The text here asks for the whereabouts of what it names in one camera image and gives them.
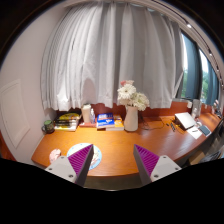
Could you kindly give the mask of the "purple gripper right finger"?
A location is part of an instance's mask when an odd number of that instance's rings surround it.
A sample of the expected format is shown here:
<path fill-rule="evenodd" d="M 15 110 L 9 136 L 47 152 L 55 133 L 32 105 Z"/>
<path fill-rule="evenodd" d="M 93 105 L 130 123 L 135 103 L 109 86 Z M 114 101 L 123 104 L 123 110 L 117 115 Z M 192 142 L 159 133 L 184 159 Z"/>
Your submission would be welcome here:
<path fill-rule="evenodd" d="M 181 167 L 167 155 L 158 156 L 137 144 L 134 145 L 133 154 L 143 185 L 181 170 Z"/>

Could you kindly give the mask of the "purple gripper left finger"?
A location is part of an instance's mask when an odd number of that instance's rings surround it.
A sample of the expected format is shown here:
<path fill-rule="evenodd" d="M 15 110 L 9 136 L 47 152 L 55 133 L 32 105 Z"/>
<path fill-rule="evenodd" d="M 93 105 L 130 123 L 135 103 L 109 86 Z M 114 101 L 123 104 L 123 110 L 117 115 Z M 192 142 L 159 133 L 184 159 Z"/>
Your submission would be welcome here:
<path fill-rule="evenodd" d="M 94 147 L 90 144 L 68 157 L 60 156 L 46 171 L 83 187 L 93 155 Z"/>

